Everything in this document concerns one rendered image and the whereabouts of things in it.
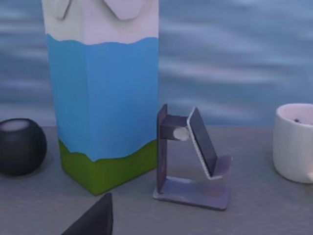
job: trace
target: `gray phone stand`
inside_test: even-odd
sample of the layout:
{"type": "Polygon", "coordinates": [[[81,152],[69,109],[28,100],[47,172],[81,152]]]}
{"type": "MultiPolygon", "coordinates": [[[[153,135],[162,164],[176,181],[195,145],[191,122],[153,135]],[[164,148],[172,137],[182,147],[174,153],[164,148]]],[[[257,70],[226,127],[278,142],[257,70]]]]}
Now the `gray phone stand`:
{"type": "Polygon", "coordinates": [[[153,198],[218,211],[226,210],[230,188],[223,176],[230,171],[231,156],[218,157],[212,180],[207,182],[167,176],[167,142],[182,140],[175,134],[178,128],[188,132],[187,117],[169,115],[167,105],[164,105],[157,116],[157,183],[153,198]]]}

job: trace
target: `black ball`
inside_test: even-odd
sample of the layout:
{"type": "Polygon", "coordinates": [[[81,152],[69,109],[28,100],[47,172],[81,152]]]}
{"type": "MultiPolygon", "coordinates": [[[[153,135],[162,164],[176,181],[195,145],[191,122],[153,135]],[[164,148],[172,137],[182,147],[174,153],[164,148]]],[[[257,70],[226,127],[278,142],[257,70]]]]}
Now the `black ball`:
{"type": "Polygon", "coordinates": [[[43,163],[47,141],[33,120],[15,118],[0,122],[0,173],[22,176],[43,163]]]}

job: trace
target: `white mug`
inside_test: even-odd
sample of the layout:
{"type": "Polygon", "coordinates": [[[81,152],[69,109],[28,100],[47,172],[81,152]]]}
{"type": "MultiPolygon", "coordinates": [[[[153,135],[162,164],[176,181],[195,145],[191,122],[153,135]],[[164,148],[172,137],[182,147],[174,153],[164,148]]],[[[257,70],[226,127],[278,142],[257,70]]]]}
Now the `white mug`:
{"type": "Polygon", "coordinates": [[[313,183],[313,104],[286,104],[277,109],[273,163],[286,179],[313,183]]]}

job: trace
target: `carton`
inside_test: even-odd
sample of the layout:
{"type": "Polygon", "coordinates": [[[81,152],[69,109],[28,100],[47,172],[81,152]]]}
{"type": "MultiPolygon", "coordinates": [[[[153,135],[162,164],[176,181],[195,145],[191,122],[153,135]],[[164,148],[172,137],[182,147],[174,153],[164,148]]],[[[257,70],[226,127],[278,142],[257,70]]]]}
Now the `carton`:
{"type": "Polygon", "coordinates": [[[101,194],[156,166],[158,0],[42,0],[63,170],[101,194]]]}

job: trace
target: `blue water background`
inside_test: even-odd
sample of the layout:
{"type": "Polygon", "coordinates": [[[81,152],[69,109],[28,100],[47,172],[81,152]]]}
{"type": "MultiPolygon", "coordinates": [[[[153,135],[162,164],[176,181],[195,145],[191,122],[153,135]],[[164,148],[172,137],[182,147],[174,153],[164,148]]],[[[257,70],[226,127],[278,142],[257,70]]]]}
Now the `blue water background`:
{"type": "MultiPolygon", "coordinates": [[[[313,102],[313,2],[161,0],[160,103],[207,124],[272,125],[313,102]]],[[[0,119],[54,125],[40,0],[0,1],[0,119]]]]}
{"type": "Polygon", "coordinates": [[[85,45],[47,35],[58,135],[91,160],[133,154],[156,138],[158,39],[85,45]]]}

